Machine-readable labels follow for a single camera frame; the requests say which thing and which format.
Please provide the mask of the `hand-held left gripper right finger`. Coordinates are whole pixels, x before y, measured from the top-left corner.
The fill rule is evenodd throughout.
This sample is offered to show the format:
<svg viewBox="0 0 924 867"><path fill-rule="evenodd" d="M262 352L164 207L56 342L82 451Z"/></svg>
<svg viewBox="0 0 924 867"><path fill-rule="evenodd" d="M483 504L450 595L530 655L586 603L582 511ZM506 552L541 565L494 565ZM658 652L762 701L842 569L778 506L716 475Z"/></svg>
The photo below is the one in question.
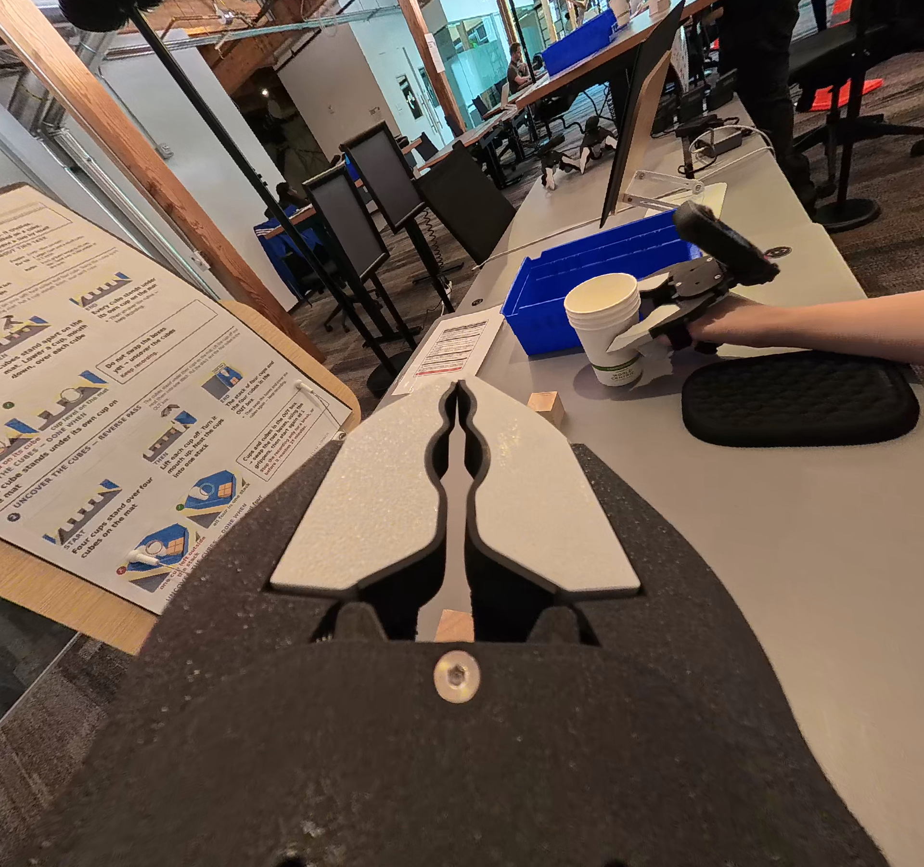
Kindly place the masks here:
<svg viewBox="0 0 924 867"><path fill-rule="evenodd" d="M554 597L637 594L639 576L566 437L479 378L456 390L474 556Z"/></svg>

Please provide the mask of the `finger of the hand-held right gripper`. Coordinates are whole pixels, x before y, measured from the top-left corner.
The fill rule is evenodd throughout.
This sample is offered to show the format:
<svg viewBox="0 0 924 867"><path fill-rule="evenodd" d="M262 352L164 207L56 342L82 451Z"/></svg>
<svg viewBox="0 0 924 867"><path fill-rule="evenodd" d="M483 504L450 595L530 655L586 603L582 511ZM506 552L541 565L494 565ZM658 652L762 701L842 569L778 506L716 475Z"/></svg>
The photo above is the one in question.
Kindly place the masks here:
<svg viewBox="0 0 924 867"><path fill-rule="evenodd" d="M667 336L680 321L680 306L658 306L641 321L630 326L611 341L607 353L623 349L642 350L659 337Z"/></svg>
<svg viewBox="0 0 924 867"><path fill-rule="evenodd" d="M631 388L643 388L650 383L674 374L672 350L639 350Z"/></svg>

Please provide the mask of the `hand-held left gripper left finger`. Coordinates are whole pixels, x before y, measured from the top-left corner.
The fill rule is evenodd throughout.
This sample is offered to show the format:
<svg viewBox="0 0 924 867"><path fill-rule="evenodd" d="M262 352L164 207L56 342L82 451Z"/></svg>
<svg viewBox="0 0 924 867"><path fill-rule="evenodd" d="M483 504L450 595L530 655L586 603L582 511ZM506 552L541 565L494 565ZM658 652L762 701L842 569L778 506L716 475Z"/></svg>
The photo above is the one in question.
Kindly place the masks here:
<svg viewBox="0 0 924 867"><path fill-rule="evenodd" d="M277 591L360 591L445 543L457 381L435 379L350 433L271 574Z"/></svg>

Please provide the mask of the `blue plastic bin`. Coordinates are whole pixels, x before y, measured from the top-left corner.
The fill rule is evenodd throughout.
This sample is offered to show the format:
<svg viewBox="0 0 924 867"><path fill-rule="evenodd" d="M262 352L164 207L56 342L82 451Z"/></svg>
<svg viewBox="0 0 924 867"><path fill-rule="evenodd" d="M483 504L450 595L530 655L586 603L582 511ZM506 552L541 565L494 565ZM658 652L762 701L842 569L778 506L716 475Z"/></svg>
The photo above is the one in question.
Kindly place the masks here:
<svg viewBox="0 0 924 867"><path fill-rule="evenodd" d="M580 346L565 314L564 299L577 285L611 272L638 280L701 256L681 239L673 214L664 212L606 231L597 231L524 260L501 312L529 356Z"/></svg>
<svg viewBox="0 0 924 867"><path fill-rule="evenodd" d="M616 16L608 7L548 46L541 55L549 76L553 77L605 49L614 38L615 28Z"/></svg>

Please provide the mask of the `person's right forearm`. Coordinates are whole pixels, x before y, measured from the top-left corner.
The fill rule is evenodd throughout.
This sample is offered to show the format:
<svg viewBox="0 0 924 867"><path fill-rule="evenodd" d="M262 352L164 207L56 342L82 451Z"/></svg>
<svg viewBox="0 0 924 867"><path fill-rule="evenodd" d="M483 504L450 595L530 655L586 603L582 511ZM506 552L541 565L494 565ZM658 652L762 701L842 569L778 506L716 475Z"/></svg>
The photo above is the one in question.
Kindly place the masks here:
<svg viewBox="0 0 924 867"><path fill-rule="evenodd" d="M751 306L747 334L769 347L923 364L921 291L798 308Z"/></svg>

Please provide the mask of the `person's right hand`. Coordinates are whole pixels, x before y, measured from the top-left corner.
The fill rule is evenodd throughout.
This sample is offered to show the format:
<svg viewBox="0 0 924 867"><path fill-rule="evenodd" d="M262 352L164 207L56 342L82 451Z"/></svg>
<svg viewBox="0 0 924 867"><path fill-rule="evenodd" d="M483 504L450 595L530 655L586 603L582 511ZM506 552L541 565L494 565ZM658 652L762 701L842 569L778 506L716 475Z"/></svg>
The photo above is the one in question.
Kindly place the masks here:
<svg viewBox="0 0 924 867"><path fill-rule="evenodd" d="M771 315L770 306L729 295L690 322L687 331L699 343L760 349L766 346L765 334Z"/></svg>

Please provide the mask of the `white display stand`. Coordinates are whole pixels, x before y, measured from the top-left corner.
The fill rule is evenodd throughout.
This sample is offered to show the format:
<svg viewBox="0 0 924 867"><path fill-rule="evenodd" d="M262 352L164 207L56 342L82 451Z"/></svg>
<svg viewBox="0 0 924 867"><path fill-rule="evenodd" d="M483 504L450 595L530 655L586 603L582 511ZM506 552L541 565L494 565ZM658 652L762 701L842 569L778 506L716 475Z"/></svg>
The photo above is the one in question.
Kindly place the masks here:
<svg viewBox="0 0 924 867"><path fill-rule="evenodd" d="M702 180L639 169L621 188L619 203L648 210L646 214L651 215L673 212L693 202L719 216L727 189L725 182L707 185Z"/></svg>

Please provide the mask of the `black textured wrist pad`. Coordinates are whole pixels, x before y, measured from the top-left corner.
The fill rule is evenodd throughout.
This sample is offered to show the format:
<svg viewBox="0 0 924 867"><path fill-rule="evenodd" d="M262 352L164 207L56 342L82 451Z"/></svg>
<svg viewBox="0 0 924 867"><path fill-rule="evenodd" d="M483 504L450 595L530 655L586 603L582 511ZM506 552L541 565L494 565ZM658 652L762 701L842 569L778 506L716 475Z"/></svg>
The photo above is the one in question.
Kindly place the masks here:
<svg viewBox="0 0 924 867"><path fill-rule="evenodd" d="M681 390L681 417L702 442L739 448L874 445L918 425L904 369L823 351L717 362Z"/></svg>

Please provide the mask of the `wooden display board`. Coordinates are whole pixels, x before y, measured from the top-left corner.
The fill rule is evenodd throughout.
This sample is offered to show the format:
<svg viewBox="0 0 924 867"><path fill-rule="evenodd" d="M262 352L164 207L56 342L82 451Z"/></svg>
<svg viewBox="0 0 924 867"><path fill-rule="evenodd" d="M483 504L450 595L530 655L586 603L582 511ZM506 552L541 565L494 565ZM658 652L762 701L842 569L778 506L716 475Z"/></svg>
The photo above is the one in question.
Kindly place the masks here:
<svg viewBox="0 0 924 867"><path fill-rule="evenodd" d="M612 163L599 228L627 200L630 185L642 168L651 139L653 119L664 88L667 67L676 32L683 22L687 0L680 0L665 18L654 26L637 50L630 77L629 95L618 124L616 155Z"/></svg>

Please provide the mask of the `spare hand-held gripper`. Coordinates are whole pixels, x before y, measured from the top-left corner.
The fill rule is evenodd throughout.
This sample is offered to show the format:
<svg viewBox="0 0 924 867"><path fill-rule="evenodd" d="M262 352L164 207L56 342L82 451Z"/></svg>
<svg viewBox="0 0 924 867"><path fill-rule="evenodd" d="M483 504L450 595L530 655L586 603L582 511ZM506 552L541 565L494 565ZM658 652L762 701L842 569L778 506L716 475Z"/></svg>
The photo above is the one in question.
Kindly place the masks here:
<svg viewBox="0 0 924 867"><path fill-rule="evenodd" d="M584 134L579 151L580 162L585 165L589 160L600 160L605 151L615 151L617 146L617 134L602 126L599 116L589 116L584 124Z"/></svg>
<svg viewBox="0 0 924 867"><path fill-rule="evenodd" d="M538 154L541 163L541 185L547 191L556 189L555 175L559 171L582 173L580 160L567 155L561 150L565 143L565 135L549 136L538 145Z"/></svg>

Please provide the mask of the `instruction sheet in plastic sleeve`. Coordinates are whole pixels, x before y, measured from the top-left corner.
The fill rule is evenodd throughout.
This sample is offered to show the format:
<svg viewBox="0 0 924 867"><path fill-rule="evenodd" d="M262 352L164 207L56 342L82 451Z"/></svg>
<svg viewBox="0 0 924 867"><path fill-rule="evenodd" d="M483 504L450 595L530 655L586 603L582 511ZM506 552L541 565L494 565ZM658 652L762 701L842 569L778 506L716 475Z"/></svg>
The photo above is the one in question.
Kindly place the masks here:
<svg viewBox="0 0 924 867"><path fill-rule="evenodd" d="M503 323L500 306L440 319L410 356L392 395L409 395L435 379L477 375Z"/></svg>

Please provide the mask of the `orange floor object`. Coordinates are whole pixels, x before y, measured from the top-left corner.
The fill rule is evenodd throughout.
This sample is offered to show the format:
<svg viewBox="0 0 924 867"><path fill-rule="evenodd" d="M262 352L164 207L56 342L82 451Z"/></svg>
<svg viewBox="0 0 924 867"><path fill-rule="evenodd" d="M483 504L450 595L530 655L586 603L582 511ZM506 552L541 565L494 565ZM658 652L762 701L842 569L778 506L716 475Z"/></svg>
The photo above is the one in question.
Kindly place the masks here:
<svg viewBox="0 0 924 867"><path fill-rule="evenodd" d="M884 80L882 78L868 78L863 83L862 95L866 96L883 86ZM851 84L849 82L840 87L837 94L838 109L847 107L850 100L850 94ZM833 104L834 89L831 86L822 88L815 92L809 111L814 113L827 113L832 109Z"/></svg>

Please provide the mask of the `background wooden desk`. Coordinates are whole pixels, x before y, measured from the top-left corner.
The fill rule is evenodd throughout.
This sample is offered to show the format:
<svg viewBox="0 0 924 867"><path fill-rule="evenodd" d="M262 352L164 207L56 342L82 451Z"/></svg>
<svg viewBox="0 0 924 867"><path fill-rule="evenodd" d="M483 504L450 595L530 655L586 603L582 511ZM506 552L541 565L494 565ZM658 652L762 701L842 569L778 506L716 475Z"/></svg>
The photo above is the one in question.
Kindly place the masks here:
<svg viewBox="0 0 924 867"><path fill-rule="evenodd" d="M682 20L693 18L720 0L671 0L669 9L683 6ZM497 127L503 119L522 112L537 102L566 93L579 93L593 86L610 82L615 72L634 58L635 50L641 46L657 26L658 20L652 19L650 11L645 9L631 18L625 28L619 29L614 41L601 50L583 58L559 73L530 85L512 97L506 108L498 109L494 116L486 118L476 129L466 132L459 140L466 145L478 141L491 127Z"/></svg>

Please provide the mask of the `blue jacket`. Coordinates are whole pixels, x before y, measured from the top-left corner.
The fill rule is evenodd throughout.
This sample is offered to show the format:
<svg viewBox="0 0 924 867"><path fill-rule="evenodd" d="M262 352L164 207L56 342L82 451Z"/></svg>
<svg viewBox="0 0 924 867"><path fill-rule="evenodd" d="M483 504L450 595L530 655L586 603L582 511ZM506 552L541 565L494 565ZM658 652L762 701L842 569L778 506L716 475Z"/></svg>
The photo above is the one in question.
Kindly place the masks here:
<svg viewBox="0 0 924 867"><path fill-rule="evenodd" d="M287 233L283 231L275 237L270 235L277 226L279 223L270 219L253 227L254 235L277 275L299 301L323 294L324 284Z"/></svg>

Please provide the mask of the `black floor sign stand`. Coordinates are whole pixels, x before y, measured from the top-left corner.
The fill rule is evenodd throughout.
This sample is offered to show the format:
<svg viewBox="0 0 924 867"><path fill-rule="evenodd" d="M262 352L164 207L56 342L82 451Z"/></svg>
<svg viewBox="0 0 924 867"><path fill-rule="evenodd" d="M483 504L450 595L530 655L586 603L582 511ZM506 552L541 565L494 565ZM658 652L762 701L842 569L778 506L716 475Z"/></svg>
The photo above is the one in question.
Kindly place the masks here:
<svg viewBox="0 0 924 867"><path fill-rule="evenodd" d="M380 331L377 341L402 339L410 350L415 349L414 334L421 330L404 322L379 277L390 254L346 165L317 175L305 189L331 238L331 255L343 269L353 297Z"/></svg>
<svg viewBox="0 0 924 867"><path fill-rule="evenodd" d="M424 237L417 216L425 210L421 192L387 122L381 121L340 145L394 234L405 231L444 304L454 312L443 272Z"/></svg>

